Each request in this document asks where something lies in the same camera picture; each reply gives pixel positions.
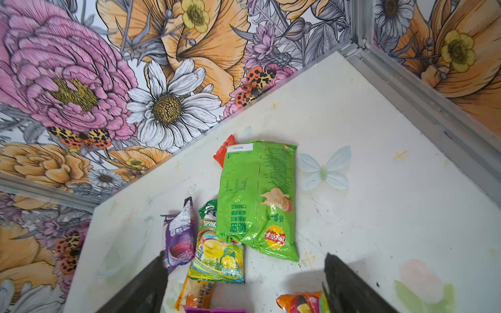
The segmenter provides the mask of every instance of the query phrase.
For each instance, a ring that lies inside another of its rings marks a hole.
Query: table surface
[[[246,247],[245,284],[216,283],[211,307],[278,312],[280,294],[322,288],[327,252],[350,264],[402,312],[407,309],[394,280],[400,279],[399,266],[413,258],[454,284],[456,311],[491,312],[501,306],[500,209],[334,53],[98,206],[65,312],[95,312],[159,254],[161,214],[180,211],[190,195],[195,209],[217,197],[221,167],[212,156],[230,134],[238,142],[297,144],[297,153],[320,164],[351,145],[350,189],[339,191],[325,182],[309,192],[297,188],[300,261]],[[147,246],[125,274],[98,278],[99,264],[131,214],[154,217]],[[169,276],[166,312],[174,311],[187,269],[178,267]]]

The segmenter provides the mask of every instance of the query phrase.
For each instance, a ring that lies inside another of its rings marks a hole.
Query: green chip bag
[[[219,187],[217,236],[298,261],[295,145],[252,141],[228,146]]]
[[[217,200],[207,202],[199,211],[202,224],[196,240],[195,259],[187,277],[244,283],[243,245],[230,238],[216,236]]]

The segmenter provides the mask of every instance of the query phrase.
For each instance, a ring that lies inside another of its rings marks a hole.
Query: purple package
[[[191,262],[195,257],[192,211],[193,200],[189,197],[184,200],[184,208],[179,214],[162,215],[165,216],[163,266],[168,273],[171,273],[178,265]]]
[[[231,309],[231,308],[200,308],[200,307],[191,307],[187,305],[183,305],[183,309],[185,313],[246,313],[244,309]]]

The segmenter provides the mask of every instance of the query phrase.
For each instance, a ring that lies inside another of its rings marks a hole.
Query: floral wallpaper
[[[108,198],[350,35],[350,0],[2,0],[0,172]]]
[[[374,45],[501,136],[496,0],[375,0]]]
[[[91,213],[0,192],[0,312],[61,312]]]

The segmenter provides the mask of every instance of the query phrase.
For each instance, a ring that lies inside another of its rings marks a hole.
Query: butterfly
[[[75,231],[67,238],[59,238],[56,240],[56,246],[54,248],[61,260],[61,272],[66,275],[73,274],[77,268],[77,262],[81,252],[80,234]]]
[[[348,178],[338,172],[347,167],[351,161],[351,146],[346,146],[334,153],[326,165],[320,164],[308,154],[298,155],[298,167],[306,174],[300,179],[302,190],[308,191],[317,188],[324,180],[336,189],[348,189]]]
[[[105,149],[111,146],[110,133],[107,129],[95,129],[88,133],[74,133],[71,130],[54,126],[47,129],[58,137],[63,144],[72,148],[80,149],[84,144],[89,149],[92,149],[92,147]]]
[[[252,100],[259,97],[263,92],[262,89],[275,79],[277,72],[275,70],[267,69],[256,66],[252,68],[246,77],[247,84],[240,86],[243,91],[235,96],[235,104],[241,108],[249,104]]]

